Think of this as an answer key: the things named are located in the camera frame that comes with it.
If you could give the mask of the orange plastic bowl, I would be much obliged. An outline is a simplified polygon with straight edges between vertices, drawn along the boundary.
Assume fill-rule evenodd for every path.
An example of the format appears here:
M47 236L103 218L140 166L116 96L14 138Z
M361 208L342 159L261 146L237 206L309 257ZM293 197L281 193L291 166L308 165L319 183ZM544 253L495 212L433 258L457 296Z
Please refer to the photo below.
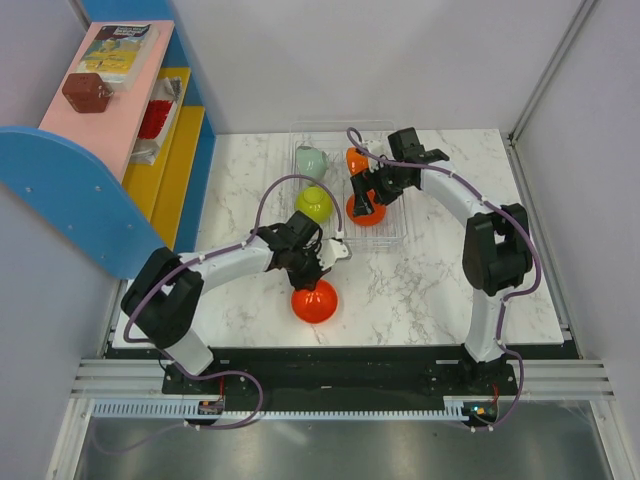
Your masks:
M369 158L355 147L346 151L345 158L350 176L356 176L369 169Z

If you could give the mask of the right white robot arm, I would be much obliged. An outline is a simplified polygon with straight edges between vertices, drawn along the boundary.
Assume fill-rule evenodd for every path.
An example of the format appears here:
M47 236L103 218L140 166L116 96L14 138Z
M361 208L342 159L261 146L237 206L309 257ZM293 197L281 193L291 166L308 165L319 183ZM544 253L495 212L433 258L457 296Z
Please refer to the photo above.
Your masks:
M426 149L414 128L387 138L390 156L374 153L360 132L346 131L352 146L347 167L353 189L346 211L354 221L370 217L416 188L435 198L465 229L462 268L473 288L472 316L464 348L469 362L458 368L467 392L483 392L494 381L489 364L506 352L502 340L506 303L522 295L529 271L539 271L539 259L529 235L528 214L518 204L497 206L455 172L440 149Z

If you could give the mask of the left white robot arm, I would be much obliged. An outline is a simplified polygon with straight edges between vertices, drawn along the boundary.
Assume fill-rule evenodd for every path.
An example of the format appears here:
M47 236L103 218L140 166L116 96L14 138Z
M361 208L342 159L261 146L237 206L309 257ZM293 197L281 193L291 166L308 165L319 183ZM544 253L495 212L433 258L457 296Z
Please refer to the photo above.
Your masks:
M146 340L178 363L185 382L208 393L219 382L213 353L193 328L201 296L245 276L282 269L295 290L312 290L327 272L319 253L323 230L296 212L285 223L260 226L244 243L178 255L155 250L131 282L121 310Z

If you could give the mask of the celadon green ceramic bowl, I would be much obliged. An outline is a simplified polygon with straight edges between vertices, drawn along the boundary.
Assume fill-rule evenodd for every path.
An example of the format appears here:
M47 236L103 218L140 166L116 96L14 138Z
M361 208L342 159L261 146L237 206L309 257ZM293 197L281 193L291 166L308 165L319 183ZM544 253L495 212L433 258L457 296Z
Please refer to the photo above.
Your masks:
M323 180L329 167L329 156L312 146L301 145L295 150L295 163L299 174Z

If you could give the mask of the orange bottom bowl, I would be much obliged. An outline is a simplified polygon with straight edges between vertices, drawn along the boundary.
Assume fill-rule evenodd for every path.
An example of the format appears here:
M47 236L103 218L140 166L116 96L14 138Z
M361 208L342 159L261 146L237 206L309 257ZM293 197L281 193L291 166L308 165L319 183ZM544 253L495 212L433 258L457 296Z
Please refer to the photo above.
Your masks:
M319 324L336 312L339 296L328 281L319 280L314 290L294 291L290 303L298 319L309 324Z

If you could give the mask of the yellow plastic bowl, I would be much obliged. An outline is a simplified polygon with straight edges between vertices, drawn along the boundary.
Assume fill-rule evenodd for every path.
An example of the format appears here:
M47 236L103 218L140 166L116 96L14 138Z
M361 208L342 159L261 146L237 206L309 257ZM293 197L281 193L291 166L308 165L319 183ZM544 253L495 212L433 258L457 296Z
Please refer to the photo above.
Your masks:
M295 209L318 224L327 222L334 210L329 194L317 186L307 187L298 194Z

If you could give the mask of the white wire dish rack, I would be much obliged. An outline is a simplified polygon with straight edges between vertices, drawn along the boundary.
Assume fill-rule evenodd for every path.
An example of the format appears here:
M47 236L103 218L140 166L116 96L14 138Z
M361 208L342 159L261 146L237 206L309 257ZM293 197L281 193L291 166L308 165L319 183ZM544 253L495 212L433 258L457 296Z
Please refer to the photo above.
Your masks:
M325 153L328 167L322 183L334 194L340 208L335 209L330 219L322 224L324 234L334 235L338 219L342 218L344 241L352 252L396 252L401 248L406 235L403 199L387 206L382 221L373 226L365 227L354 223L346 212L348 199L353 194L346 165L346 153L352 146L346 135L349 127L356 128L364 143L374 145L378 154L390 154L387 135L395 130L391 120L300 120L292 123L289 130L288 172L300 172L296 154L301 148L309 147Z

